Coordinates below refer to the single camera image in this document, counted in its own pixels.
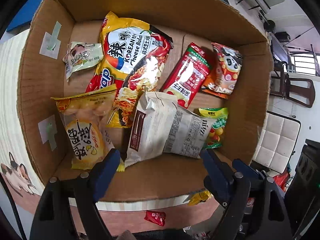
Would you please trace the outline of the small yellow candy wrapper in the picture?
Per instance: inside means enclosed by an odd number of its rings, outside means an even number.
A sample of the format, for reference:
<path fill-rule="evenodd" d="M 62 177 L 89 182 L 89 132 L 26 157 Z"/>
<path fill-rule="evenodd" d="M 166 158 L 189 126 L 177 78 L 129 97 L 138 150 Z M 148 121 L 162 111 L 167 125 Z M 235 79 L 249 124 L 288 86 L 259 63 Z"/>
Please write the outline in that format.
<path fill-rule="evenodd" d="M 213 195 L 208 190 L 200 191 L 191 196 L 188 206 L 195 206 L 197 204 L 204 203 L 210 200 L 212 197 Z"/>

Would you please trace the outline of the small red sachet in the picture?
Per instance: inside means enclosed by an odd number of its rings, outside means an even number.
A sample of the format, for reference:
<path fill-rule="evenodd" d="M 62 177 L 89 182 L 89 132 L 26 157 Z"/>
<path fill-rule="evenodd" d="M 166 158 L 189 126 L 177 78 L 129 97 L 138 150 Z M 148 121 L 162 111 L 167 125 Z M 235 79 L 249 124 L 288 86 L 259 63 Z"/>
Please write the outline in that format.
<path fill-rule="evenodd" d="M 166 213 L 160 211 L 146 211 L 144 220 L 159 226 L 165 226 Z"/>

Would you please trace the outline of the striped cat table mat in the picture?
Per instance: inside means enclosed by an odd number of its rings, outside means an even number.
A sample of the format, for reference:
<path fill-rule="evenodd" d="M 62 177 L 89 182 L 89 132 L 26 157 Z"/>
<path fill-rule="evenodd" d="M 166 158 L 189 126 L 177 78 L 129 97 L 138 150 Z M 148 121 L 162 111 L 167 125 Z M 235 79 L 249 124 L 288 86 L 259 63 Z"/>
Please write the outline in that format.
<path fill-rule="evenodd" d="M 1 38 L 1 163 L 10 166 L 9 156 L 12 155 L 18 164 L 24 164 L 27 169 L 32 194 L 6 182 L 27 237 L 30 236 L 35 210 L 44 190 L 43 182 L 31 165 L 18 118 L 18 72 L 28 34 L 26 29 L 16 35 L 5 33 Z M 213 232 L 222 217 L 222 206 L 214 198 L 188 206 L 189 197 L 189 194 L 183 194 L 132 203 L 98 202 L 97 207 L 112 236 L 125 230 L 131 233 L 164 229 L 185 229 L 191 234 Z M 144 220 L 147 210 L 165 212 L 165 226 Z"/>

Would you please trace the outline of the pale green snack packet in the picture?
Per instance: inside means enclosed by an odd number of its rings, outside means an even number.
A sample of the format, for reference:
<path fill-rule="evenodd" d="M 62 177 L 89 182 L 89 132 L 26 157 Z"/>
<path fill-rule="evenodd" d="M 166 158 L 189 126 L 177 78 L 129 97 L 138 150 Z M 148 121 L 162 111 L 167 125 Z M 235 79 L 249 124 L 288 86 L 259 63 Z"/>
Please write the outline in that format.
<path fill-rule="evenodd" d="M 102 44 L 71 42 L 62 59 L 65 63 L 66 80 L 68 81 L 74 72 L 96 66 L 103 58 Z"/>

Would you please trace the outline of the white padded chair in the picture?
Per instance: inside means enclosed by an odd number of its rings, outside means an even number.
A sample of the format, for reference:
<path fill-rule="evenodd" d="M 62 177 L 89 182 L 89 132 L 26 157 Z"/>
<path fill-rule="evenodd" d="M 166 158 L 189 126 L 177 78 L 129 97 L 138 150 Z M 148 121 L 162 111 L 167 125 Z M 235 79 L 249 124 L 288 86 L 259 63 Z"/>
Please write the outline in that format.
<path fill-rule="evenodd" d="M 283 173 L 295 151 L 300 128 L 300 121 L 268 111 L 252 160 Z"/>

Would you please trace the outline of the red white snack packet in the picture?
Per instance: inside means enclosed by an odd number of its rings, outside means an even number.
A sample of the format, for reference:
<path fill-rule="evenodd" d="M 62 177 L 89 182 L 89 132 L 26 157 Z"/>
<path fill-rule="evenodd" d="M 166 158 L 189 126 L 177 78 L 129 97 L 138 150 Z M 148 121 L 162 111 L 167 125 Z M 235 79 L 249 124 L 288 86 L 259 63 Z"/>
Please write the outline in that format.
<path fill-rule="evenodd" d="M 175 95 L 178 104 L 188 108 L 209 72 L 209 55 L 194 42 L 191 42 L 160 91 Z"/>

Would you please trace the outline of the green fruit candy bag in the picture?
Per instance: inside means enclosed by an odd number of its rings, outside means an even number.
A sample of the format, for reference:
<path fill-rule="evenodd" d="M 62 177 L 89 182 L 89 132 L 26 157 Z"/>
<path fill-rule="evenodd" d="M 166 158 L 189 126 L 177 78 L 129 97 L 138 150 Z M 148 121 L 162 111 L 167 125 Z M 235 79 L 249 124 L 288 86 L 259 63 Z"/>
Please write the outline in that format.
<path fill-rule="evenodd" d="M 198 110 L 200 116 L 211 118 L 214 121 L 203 147 L 208 149 L 220 148 L 225 137 L 228 108 L 199 108 Z"/>

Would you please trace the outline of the orange panda snack packet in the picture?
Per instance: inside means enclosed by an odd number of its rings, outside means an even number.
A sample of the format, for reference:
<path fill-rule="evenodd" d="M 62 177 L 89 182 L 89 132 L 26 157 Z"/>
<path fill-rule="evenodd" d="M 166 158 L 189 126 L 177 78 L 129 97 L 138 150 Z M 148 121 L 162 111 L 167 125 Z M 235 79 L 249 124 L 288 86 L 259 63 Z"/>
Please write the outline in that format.
<path fill-rule="evenodd" d="M 223 99 L 232 94 L 238 80 L 243 56 L 238 50 L 212 42 L 214 58 L 201 91 Z"/>

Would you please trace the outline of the white cracker packet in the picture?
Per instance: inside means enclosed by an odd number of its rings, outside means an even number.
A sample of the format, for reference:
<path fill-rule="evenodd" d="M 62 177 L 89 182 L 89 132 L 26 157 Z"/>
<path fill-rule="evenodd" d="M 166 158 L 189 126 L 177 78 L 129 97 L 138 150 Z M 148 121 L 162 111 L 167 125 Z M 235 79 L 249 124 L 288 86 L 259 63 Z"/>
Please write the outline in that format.
<path fill-rule="evenodd" d="M 175 95 L 145 92 L 140 97 L 124 161 L 126 168 L 163 153 L 176 112 Z"/>

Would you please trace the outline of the grey printed snack bag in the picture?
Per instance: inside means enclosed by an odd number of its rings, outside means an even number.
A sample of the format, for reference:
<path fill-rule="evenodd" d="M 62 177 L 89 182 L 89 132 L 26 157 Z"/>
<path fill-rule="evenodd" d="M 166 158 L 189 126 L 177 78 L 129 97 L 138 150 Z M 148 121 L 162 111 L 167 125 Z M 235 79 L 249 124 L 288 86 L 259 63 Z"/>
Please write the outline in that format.
<path fill-rule="evenodd" d="M 214 121 L 178 106 L 163 152 L 199 159 Z"/>

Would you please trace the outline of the Korean cheese ramen bag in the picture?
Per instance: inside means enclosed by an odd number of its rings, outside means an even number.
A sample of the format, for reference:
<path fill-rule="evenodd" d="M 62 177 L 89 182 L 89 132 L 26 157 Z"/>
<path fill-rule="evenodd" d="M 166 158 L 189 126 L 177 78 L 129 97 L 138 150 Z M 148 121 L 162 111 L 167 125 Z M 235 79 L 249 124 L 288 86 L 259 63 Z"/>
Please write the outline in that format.
<path fill-rule="evenodd" d="M 109 12 L 101 26 L 100 42 L 104 58 L 86 90 L 116 85 L 116 98 L 106 124 L 129 128 L 140 96 L 156 89 L 174 47 L 173 40 L 144 21 Z"/>

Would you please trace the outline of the yellow egg biscuit bag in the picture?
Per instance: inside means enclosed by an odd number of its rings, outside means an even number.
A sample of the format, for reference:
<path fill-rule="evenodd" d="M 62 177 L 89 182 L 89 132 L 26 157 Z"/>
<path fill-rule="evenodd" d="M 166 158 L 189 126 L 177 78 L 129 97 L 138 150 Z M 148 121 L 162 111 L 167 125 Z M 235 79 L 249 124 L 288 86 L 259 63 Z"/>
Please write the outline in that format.
<path fill-rule="evenodd" d="M 84 94 L 53 98 L 71 143 L 72 169 L 90 170 L 114 148 L 106 123 L 116 92 L 116 85 L 111 85 Z"/>

